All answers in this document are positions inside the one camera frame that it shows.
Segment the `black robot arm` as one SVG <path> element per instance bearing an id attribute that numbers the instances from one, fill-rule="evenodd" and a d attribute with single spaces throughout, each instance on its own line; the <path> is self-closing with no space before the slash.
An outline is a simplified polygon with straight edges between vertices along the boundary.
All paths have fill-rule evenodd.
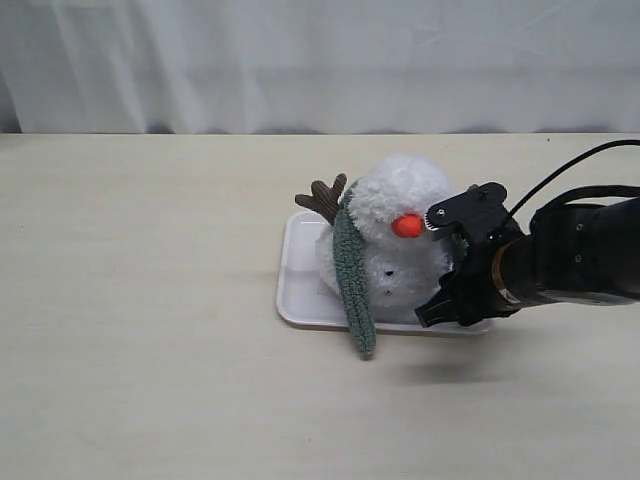
<path id="1" fill-rule="evenodd" d="M 567 191 L 522 232 L 501 204 L 472 193 L 445 207 L 466 242 L 462 261 L 415 310 L 423 327 L 468 327 L 554 303 L 619 306 L 639 300 L 639 190 L 605 185 Z"/>

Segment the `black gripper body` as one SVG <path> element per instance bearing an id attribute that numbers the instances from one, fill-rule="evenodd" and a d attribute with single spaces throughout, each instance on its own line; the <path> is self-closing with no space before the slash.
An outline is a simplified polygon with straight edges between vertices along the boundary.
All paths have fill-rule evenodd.
<path id="1" fill-rule="evenodd" d="M 482 243 L 465 241 L 462 259 L 439 282 L 437 323 L 475 325 L 485 319 L 505 318 L 524 307 L 501 271 L 507 253 L 524 235 L 493 238 Z"/>

